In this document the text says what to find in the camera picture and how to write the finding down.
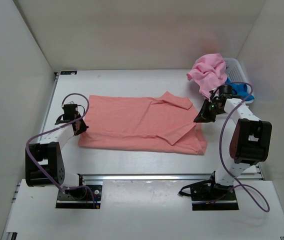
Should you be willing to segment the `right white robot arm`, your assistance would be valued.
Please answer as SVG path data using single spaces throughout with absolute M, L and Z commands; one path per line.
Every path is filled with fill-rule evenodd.
M 218 200 L 224 192 L 231 189 L 234 181 L 244 170 L 264 162 L 269 154 L 272 124 L 255 116 L 245 104 L 246 98 L 235 94 L 230 84 L 212 90 L 206 99 L 195 123 L 210 123 L 217 115 L 227 114 L 219 137 L 219 155 L 222 157 L 222 139 L 228 120 L 235 129 L 229 144 L 229 158 L 221 160 L 222 168 L 212 173 L 206 195 Z

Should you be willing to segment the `salmon pink t shirt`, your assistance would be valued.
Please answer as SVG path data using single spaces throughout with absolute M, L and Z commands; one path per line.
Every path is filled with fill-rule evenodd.
M 204 155 L 207 141 L 197 109 L 187 97 L 91 95 L 79 137 L 82 148 Z

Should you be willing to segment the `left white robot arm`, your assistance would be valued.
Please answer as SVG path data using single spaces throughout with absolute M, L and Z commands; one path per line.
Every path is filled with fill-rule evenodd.
M 84 133 L 89 127 L 79 113 L 79 105 L 65 104 L 63 114 L 55 122 L 55 131 L 46 133 L 41 141 L 25 148 L 25 181 L 29 187 L 57 184 L 67 190 L 75 199 L 86 195 L 87 187 L 78 173 L 66 172 L 62 148 L 73 137 Z

